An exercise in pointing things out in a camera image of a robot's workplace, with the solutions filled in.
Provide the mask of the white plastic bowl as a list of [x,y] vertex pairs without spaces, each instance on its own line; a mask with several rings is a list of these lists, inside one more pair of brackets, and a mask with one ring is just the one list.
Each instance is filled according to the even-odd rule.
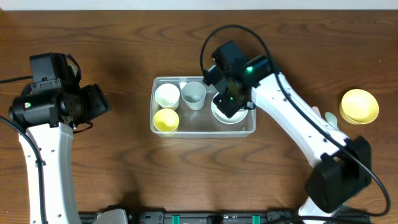
[[236,124],[242,121],[248,114],[248,110],[240,109],[235,115],[233,115],[231,118],[228,118],[226,115],[224,115],[218,108],[217,106],[211,102],[211,111],[213,113],[213,116],[221,123],[223,124]]

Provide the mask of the yellow plastic cup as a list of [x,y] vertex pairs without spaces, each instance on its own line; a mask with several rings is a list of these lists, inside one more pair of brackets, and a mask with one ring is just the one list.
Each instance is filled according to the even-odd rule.
[[178,130],[180,118],[171,109],[161,109],[154,115],[153,124],[158,131],[173,132]]

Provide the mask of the light green plastic spoon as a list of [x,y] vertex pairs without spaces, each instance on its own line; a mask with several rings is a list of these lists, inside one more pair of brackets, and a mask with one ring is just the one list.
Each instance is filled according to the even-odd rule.
[[325,119],[326,119],[326,121],[331,125],[331,126],[333,126],[336,130],[340,130],[339,128],[338,128],[338,120],[337,120],[337,118],[336,118],[336,116],[333,114],[333,113],[331,113],[331,112],[326,112],[325,113]]

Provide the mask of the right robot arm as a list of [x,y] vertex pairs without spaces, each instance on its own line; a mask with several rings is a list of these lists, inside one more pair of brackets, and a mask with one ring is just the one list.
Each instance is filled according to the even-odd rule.
[[327,221],[372,181],[371,147],[332,128],[291,88],[271,58],[247,59],[233,41],[218,47],[215,64],[203,72],[218,95],[217,109],[232,118],[249,105],[264,110],[294,140],[313,171],[305,185],[308,199],[298,214],[305,221]]

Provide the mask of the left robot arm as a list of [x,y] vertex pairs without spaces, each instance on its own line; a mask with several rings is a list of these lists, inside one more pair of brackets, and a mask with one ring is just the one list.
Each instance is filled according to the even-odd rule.
[[31,223],[96,223],[78,213],[72,176],[77,127],[111,110],[97,84],[80,87],[81,69],[69,54],[30,57],[33,82],[14,98],[5,123],[19,134],[29,186]]

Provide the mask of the grey plastic cup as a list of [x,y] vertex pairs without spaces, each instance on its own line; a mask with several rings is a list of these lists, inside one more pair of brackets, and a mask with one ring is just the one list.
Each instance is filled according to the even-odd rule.
[[182,88],[182,98],[191,110],[202,109],[205,104],[205,97],[206,88],[200,82],[188,82]]

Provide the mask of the yellow plastic bowl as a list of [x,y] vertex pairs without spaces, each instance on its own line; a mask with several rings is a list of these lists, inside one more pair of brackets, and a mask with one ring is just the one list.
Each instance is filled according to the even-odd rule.
[[378,117],[379,104],[368,91],[352,89],[343,95],[339,111],[350,124],[369,124]]

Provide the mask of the white plastic cup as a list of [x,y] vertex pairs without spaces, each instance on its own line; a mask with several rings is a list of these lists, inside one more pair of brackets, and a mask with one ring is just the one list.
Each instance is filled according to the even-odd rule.
[[177,86],[166,83],[155,91],[155,100],[163,109],[176,110],[179,106],[180,90]]

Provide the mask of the pink plastic fork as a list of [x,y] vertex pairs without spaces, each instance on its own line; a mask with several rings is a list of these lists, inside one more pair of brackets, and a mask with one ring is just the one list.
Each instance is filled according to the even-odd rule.
[[314,112],[316,112],[317,115],[321,116],[320,110],[317,106],[313,106],[312,110],[314,110]]

